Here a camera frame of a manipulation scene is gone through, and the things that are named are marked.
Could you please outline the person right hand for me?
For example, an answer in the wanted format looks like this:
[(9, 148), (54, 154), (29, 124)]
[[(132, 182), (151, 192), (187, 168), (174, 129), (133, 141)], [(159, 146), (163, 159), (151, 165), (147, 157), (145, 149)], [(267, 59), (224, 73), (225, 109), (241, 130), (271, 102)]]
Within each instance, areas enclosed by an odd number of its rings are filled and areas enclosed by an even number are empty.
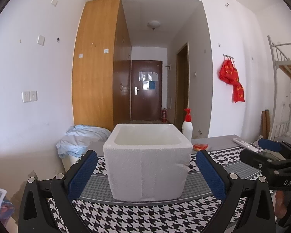
[(274, 213), (278, 219), (278, 223), (280, 226), (284, 226), (284, 221), (282, 218), (287, 213), (287, 204), (285, 201), (289, 202), (291, 199), (291, 191), (281, 191), (278, 190), (275, 194), (275, 205), (274, 205)]

